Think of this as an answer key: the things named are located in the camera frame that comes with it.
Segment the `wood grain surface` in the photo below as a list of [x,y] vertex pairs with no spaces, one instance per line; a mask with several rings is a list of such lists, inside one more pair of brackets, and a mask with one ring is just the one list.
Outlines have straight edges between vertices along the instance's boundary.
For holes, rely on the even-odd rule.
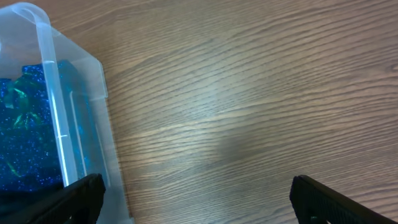
[[136,223],[297,223],[299,174],[398,221],[398,1],[31,2],[103,63]]

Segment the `clear plastic container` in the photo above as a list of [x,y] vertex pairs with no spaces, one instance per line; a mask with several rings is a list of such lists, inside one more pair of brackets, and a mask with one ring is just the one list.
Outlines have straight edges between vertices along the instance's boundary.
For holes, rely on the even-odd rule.
[[[0,27],[0,78],[15,80],[22,75],[23,66],[43,66],[64,186],[87,174],[101,173],[106,193],[98,223],[132,223],[101,63],[52,28],[46,13],[33,4],[22,2],[0,9]],[[77,73],[62,74],[61,61],[72,64]],[[65,84],[83,84],[85,89],[67,89]],[[90,131],[82,133],[81,129]]]

